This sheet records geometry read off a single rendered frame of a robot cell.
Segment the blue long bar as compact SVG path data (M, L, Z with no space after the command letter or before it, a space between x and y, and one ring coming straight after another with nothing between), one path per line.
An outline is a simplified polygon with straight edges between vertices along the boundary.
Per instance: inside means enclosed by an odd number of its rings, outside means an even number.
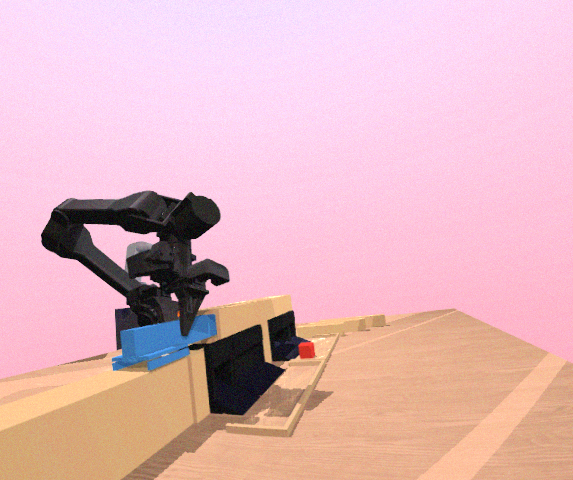
M112 362L114 362L112 370L117 371L164 355L147 362L148 371L151 371L156 367L188 356L189 350L186 346L216 334L216 314L196 316L187 336L181 335L180 319L120 331L122 355L112 358ZM179 349L182 350L177 351ZM170 352L173 353L168 354ZM166 354L168 355L166 356Z

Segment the red cube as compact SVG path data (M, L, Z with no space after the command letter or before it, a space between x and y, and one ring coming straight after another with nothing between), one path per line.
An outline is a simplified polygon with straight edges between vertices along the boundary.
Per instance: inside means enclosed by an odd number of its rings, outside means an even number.
M314 351L314 344L312 343L302 343L299 346L300 351L300 359L309 359L314 358L315 351Z

